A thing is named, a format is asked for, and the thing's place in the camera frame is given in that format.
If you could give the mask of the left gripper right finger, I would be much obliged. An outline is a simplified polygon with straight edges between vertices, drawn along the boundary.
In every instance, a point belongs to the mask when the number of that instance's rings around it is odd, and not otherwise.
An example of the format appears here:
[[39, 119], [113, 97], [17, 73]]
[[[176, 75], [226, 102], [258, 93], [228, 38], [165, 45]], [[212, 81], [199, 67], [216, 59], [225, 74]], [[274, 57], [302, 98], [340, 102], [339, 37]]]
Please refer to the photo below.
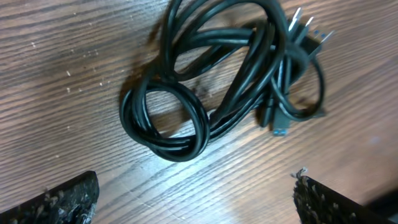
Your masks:
[[320, 182], [306, 176], [304, 167], [291, 174], [295, 178], [293, 200], [301, 223], [316, 224], [395, 224], [397, 190], [360, 205]]

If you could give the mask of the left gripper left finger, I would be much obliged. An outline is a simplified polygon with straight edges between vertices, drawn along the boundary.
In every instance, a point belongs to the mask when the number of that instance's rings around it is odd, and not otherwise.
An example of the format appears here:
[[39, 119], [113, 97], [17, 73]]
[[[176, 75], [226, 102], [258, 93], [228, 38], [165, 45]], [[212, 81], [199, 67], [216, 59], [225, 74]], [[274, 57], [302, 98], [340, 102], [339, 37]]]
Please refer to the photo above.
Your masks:
[[86, 171], [1, 213], [1, 223], [90, 224], [100, 194], [96, 172]]

